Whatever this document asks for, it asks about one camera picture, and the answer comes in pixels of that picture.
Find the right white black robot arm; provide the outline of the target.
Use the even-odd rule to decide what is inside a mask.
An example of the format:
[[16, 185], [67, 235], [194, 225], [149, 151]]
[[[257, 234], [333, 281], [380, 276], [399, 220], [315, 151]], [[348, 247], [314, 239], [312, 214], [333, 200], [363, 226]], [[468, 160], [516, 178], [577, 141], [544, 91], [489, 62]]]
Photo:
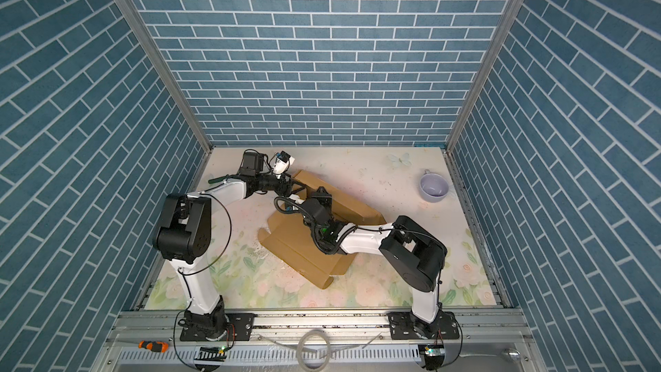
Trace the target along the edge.
[[332, 195], [321, 187], [306, 200], [294, 195], [278, 198], [277, 209], [302, 216], [313, 244], [326, 255], [356, 253], [385, 258], [411, 288], [411, 324], [423, 339], [438, 339], [442, 303], [439, 300], [442, 269], [448, 249], [435, 236], [408, 216], [377, 226], [359, 226], [332, 215]]

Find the brown cardboard box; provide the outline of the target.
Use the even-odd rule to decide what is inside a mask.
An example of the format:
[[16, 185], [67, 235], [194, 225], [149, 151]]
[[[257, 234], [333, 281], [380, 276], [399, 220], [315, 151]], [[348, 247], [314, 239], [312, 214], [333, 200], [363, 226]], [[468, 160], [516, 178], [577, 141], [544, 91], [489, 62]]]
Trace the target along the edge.
[[380, 226], [383, 215], [356, 198], [301, 170], [294, 179], [306, 186], [298, 192], [303, 213], [278, 203], [266, 229], [258, 231], [262, 246], [320, 289], [327, 289], [336, 276], [344, 275], [355, 259], [338, 246], [341, 231], [351, 223]]

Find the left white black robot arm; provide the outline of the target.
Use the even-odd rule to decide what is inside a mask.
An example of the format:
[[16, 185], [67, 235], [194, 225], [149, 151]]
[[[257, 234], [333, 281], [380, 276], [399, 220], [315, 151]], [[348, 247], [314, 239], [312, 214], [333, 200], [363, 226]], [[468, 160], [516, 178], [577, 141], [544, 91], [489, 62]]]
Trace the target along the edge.
[[187, 307], [176, 322], [184, 339], [215, 341], [231, 339], [233, 334], [207, 256], [213, 210], [227, 211], [229, 204], [255, 193], [290, 196], [294, 181], [287, 172], [293, 163], [294, 157], [285, 152], [269, 156], [247, 149], [238, 171], [214, 179], [211, 188], [165, 198], [153, 246], [176, 271], [185, 292]]

